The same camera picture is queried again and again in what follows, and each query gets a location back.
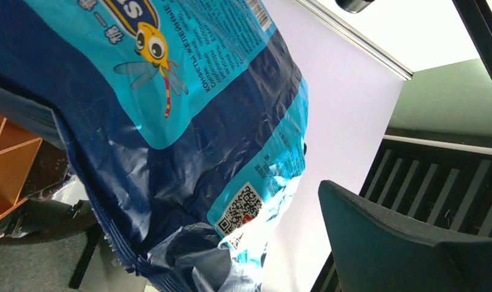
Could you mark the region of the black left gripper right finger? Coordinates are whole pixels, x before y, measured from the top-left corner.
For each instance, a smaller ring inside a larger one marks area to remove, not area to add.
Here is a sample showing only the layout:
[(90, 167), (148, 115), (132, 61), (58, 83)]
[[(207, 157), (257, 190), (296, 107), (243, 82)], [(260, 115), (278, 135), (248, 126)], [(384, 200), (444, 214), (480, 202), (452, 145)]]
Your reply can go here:
[(322, 181), (343, 291), (492, 291), (492, 238), (439, 228)]

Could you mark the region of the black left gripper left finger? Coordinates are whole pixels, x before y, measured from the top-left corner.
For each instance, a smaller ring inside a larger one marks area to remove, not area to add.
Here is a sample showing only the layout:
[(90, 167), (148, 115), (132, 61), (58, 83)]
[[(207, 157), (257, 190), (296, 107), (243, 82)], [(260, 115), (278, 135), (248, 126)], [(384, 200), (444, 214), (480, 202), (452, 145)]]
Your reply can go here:
[(80, 287), (102, 236), (91, 205), (20, 238), (0, 238), (0, 291), (71, 291)]

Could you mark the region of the blue candy bag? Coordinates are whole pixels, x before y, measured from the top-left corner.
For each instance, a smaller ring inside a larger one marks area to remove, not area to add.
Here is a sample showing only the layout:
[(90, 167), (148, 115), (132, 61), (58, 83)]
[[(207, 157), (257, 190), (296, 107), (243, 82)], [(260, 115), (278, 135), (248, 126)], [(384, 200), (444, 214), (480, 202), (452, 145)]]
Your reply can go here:
[(308, 124), (262, 1), (0, 1), (0, 112), (65, 148), (128, 272), (261, 290)]

